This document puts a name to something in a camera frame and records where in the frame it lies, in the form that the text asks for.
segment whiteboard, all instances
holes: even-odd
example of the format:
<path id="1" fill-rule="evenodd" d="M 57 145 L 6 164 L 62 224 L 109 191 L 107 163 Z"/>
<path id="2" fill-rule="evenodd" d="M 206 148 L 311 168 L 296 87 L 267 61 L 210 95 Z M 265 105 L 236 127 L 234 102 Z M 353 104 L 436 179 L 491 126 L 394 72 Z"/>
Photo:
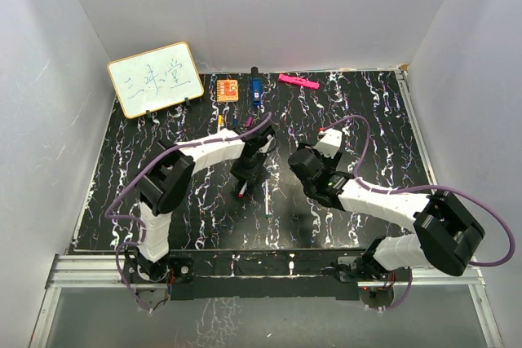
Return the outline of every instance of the whiteboard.
<path id="1" fill-rule="evenodd" d="M 107 70 L 127 118 L 180 104 L 185 97 L 203 95 L 186 42 L 111 61 Z"/>

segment blue object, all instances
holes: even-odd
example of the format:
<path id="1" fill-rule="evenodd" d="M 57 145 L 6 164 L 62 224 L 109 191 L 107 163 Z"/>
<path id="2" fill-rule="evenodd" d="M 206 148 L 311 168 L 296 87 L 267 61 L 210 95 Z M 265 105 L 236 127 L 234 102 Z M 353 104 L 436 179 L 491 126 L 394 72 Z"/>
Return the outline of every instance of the blue object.
<path id="1" fill-rule="evenodd" d="M 261 94 L 263 88 L 261 87 L 261 81 L 259 80 L 259 70 L 257 67 L 252 67 L 250 77 L 250 89 L 252 90 L 252 104 L 259 106 L 261 104 Z"/>

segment gray floor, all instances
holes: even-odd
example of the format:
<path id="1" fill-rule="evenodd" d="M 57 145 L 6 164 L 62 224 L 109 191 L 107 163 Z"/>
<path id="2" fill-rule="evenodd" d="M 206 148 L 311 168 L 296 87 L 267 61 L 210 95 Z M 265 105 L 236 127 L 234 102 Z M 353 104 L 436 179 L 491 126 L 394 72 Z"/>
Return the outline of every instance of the gray floor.
<path id="1" fill-rule="evenodd" d="M 396 295 L 401 295 L 403 287 Z M 47 348 L 486 347 L 467 286 L 413 286 L 383 315 L 333 298 L 169 302 L 149 317 L 125 289 L 63 289 Z"/>

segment whiteboard frame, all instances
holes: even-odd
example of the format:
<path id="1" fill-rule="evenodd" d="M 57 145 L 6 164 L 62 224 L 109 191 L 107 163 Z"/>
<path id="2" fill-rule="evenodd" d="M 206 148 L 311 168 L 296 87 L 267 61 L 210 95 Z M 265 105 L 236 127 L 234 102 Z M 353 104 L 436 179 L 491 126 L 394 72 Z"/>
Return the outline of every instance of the whiteboard frame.
<path id="1" fill-rule="evenodd" d="M 203 83 L 201 83 L 201 78 L 199 77 L 199 72 L 197 71 L 197 67 L 196 67 L 196 63 L 194 63 L 194 58 L 192 57 L 192 52 L 190 51 L 190 47 L 188 46 L 188 44 L 185 42 L 185 41 L 180 41 L 180 42 L 176 42 L 174 44 L 170 44 L 170 45 L 165 45 L 165 46 L 162 46 L 161 48 L 156 48 L 156 49 L 152 49 L 150 51 L 146 51 L 146 52 L 141 52 L 141 53 L 138 53 L 137 55 L 132 55 L 132 56 L 128 56 L 128 57 L 124 57 L 123 59 L 118 59 L 118 60 L 113 60 L 111 62 L 109 62 L 107 64 L 107 72 L 108 72 L 108 75 L 109 77 L 111 78 L 111 82 L 113 84 L 113 87 L 114 87 L 114 91 L 116 91 L 116 96 L 117 96 L 117 100 L 118 102 L 120 103 L 120 106 L 122 107 L 122 111 L 123 111 L 123 115 L 126 117 L 126 118 L 136 118 L 136 117 L 141 117 L 143 116 L 144 114 L 147 113 L 147 111 L 143 112 L 143 113 L 139 113 L 139 114 L 136 114 L 135 116 L 132 116 L 132 117 L 129 117 L 127 116 L 127 113 L 125 112 L 125 107 L 122 105 L 122 98 L 120 97 L 120 93 L 119 91 L 117 90 L 117 87 L 116 87 L 116 84 L 114 82 L 114 79 L 113 79 L 113 75 L 111 74 L 111 70 L 110 70 L 110 66 L 111 64 L 114 64 L 114 63 L 118 63 L 120 61 L 125 61 L 125 60 L 128 60 L 128 59 L 132 59 L 133 57 L 137 57 L 137 56 L 141 56 L 141 55 L 146 55 L 147 53 L 151 53 L 151 52 L 155 52 L 155 51 L 161 51 L 163 49 L 166 49 L 166 48 L 170 48 L 171 46 L 176 46 L 176 45 L 185 45 L 187 47 L 187 50 L 188 50 L 188 55 L 190 56 L 190 60 L 192 61 L 192 65 L 194 66 L 194 69 L 196 70 L 196 75 L 197 75 L 197 80 L 199 81 L 199 85 L 201 86 L 201 94 L 199 95 L 194 95 L 192 97 L 188 97 L 188 99 L 195 99 L 195 98 L 199 98 L 199 97 L 202 97 L 204 94 L 205 94 L 205 87 L 203 86 Z M 178 101 L 178 102 L 174 102 L 172 104 L 168 104 L 166 106 L 162 106 L 160 108 L 155 108 L 154 110 L 149 110 L 150 112 L 157 112 L 158 110 L 162 110 L 164 108 L 169 108 L 171 106 L 174 106 L 174 105 L 177 105 L 177 104 L 181 104 L 185 102 L 183 99 L 181 101 Z"/>

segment white marker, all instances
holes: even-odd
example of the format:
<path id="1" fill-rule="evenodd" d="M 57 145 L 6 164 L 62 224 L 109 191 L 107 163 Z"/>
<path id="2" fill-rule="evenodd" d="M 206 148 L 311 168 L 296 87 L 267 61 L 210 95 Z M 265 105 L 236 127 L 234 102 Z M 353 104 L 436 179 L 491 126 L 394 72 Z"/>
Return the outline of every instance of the white marker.
<path id="1" fill-rule="evenodd" d="M 239 191 L 239 197 L 243 197 L 243 195 L 245 194 L 245 191 L 246 191 L 246 184 L 247 182 L 245 181 L 245 184 L 243 185 L 243 187 L 241 188 L 241 190 Z"/>
<path id="2" fill-rule="evenodd" d="M 264 213 L 268 218 L 268 215 L 270 215 L 270 211 L 268 210 L 268 180 L 264 182 Z"/>

